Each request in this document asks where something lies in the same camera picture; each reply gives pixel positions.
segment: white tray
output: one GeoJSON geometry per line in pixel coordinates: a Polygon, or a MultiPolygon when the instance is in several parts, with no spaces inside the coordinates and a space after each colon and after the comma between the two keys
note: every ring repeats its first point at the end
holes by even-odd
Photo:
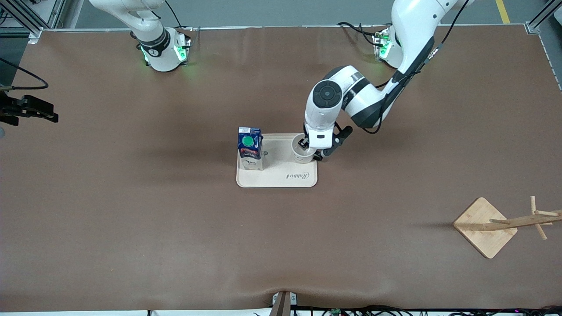
{"type": "Polygon", "coordinates": [[[298,164],[291,142],[297,134],[263,134],[264,169],[246,170],[237,156],[236,183],[243,188],[310,188],[318,181],[316,160],[298,164]]]}

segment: cup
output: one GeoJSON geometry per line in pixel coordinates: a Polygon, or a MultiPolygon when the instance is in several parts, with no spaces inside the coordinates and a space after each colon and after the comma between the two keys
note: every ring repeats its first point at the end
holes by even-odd
{"type": "Polygon", "coordinates": [[[296,135],[291,142],[291,149],[293,150],[294,161],[299,164],[307,164],[314,158],[314,153],[316,149],[308,148],[306,150],[302,149],[298,142],[305,137],[304,133],[296,135]]]}

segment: table surface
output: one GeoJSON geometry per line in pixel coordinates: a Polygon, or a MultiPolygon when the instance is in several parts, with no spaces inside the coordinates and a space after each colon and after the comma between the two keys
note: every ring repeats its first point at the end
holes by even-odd
{"type": "Polygon", "coordinates": [[[44,32],[27,47],[21,65],[51,85],[31,94],[60,122],[22,119],[0,141],[1,310],[258,308],[279,290],[315,306],[562,304],[559,224],[546,241],[521,228],[491,260],[452,226],[481,196],[508,218],[530,195],[562,207],[562,96],[523,26],[456,27],[380,132],[356,129],[307,189],[239,188],[237,127],[301,131],[336,66],[387,80],[360,34],[202,31],[171,73],[134,46],[44,32]]]}

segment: wooden square base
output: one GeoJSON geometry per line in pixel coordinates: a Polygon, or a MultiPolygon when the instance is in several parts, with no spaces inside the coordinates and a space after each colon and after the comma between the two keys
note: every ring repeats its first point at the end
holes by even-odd
{"type": "Polygon", "coordinates": [[[492,259],[517,232],[517,228],[479,231],[478,226],[489,223],[490,219],[506,218],[490,202],[480,197],[453,222],[455,228],[488,259],[492,259]]]}

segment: black round joint cap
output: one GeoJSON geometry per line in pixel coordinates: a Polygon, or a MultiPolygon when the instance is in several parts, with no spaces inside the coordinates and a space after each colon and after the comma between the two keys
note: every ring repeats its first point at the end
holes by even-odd
{"type": "Polygon", "coordinates": [[[338,105],[342,99],[342,90],[339,84],[325,80],[316,85],[312,94],[312,101],[321,109],[329,109],[338,105]]]}

